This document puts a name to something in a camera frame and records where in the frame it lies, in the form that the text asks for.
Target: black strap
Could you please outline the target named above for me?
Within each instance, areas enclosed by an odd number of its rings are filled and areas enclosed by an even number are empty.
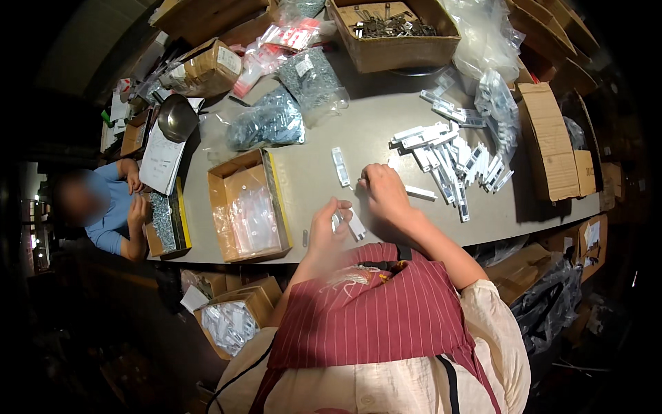
[[[262,354],[262,356],[260,356],[260,358],[259,358],[257,361],[255,361],[255,362],[253,363],[253,365],[251,365],[251,366],[249,366],[248,368],[246,368],[245,370],[241,371],[241,372],[239,373],[239,375],[237,375],[236,377],[232,378],[230,381],[226,382],[226,383],[220,388],[220,390],[216,391],[216,393],[214,394],[214,396],[211,397],[211,399],[209,400],[209,402],[207,402],[207,408],[205,408],[205,414],[209,414],[209,407],[211,407],[211,405],[212,405],[212,403],[213,403],[214,401],[216,401],[216,404],[218,405],[218,409],[220,410],[221,414],[225,414],[224,411],[223,411],[223,407],[220,406],[220,403],[219,403],[218,400],[217,400],[217,397],[218,397],[218,396],[220,395],[220,393],[221,393],[224,389],[226,389],[230,384],[232,384],[233,382],[235,382],[236,380],[238,380],[238,379],[239,379],[242,375],[244,375],[246,372],[248,372],[248,371],[252,370],[253,368],[255,368],[256,366],[258,366],[258,365],[260,364],[260,362],[262,362],[262,360],[263,360],[264,358],[267,358],[267,355],[269,355],[269,352],[271,352],[271,347],[273,346],[273,341],[274,341],[275,339],[276,339],[276,336],[274,335],[274,336],[273,336],[273,339],[271,340],[271,344],[269,344],[269,348],[267,348],[267,350],[264,351],[264,353]]]
[[[451,414],[459,414],[459,400],[457,399],[457,373],[453,364],[446,360],[443,356],[437,355],[437,359],[442,362],[446,367],[446,374],[448,375],[448,393],[451,400]]]

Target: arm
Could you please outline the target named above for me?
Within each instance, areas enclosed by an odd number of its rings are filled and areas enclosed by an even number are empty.
[[[462,247],[437,229],[423,212],[411,207],[404,184],[394,169],[386,164],[371,164],[363,170],[359,183],[368,194],[372,213],[411,238],[431,259],[444,262],[456,289],[464,289],[478,279],[488,279]]]
[[[128,183],[128,193],[129,195],[133,194],[134,191],[136,193],[142,191],[144,184],[140,182],[140,178],[138,178],[138,164],[130,159],[130,158],[123,158],[119,160],[118,162],[115,162],[117,165],[117,177],[119,180],[122,180],[126,178],[126,182]]]
[[[334,264],[338,263],[338,255],[342,245],[350,233],[349,221],[352,212],[348,210],[352,203],[346,200],[338,201],[335,197],[322,207],[312,218],[310,224],[310,246],[306,256],[301,260],[297,270],[292,275],[283,297],[278,301],[269,318],[268,327],[278,327],[287,309],[292,286],[316,278],[321,274],[327,274],[332,270]],[[331,229],[331,216],[336,210],[340,210],[343,218],[342,224],[333,233]]]
[[[142,225],[147,219],[149,206],[150,204],[147,200],[137,195],[133,198],[131,206],[128,208],[126,224],[128,226],[129,239],[127,240],[122,237],[120,254],[122,257],[133,262],[142,260],[145,257],[147,246],[145,236],[142,233]]]

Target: printed label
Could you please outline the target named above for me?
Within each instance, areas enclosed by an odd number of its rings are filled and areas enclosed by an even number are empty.
[[[233,51],[226,49],[223,46],[218,47],[218,58],[216,58],[216,62],[222,64],[237,75],[242,70],[242,59]]]

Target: white cloth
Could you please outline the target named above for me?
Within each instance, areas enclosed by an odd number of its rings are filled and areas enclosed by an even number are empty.
[[[531,373],[520,329],[494,284],[478,280],[460,296],[475,352],[492,385],[501,412],[521,413],[526,405]],[[267,350],[277,328],[262,329],[230,361],[218,388],[251,366]],[[230,384],[218,397],[226,414],[247,413],[267,370],[265,358]],[[494,413],[485,388],[464,367],[457,372],[459,409]],[[448,375],[436,358],[287,370],[267,398],[264,412],[298,413],[321,408],[350,413],[450,413]],[[218,413],[214,403],[211,413]]]

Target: apron strap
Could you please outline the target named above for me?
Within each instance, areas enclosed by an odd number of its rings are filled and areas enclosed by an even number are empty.
[[[451,414],[459,414],[459,400],[457,398],[457,372],[453,368],[453,364],[448,362],[446,358],[437,355],[437,359],[442,362],[446,367],[446,374],[448,375],[448,393],[451,400]]]

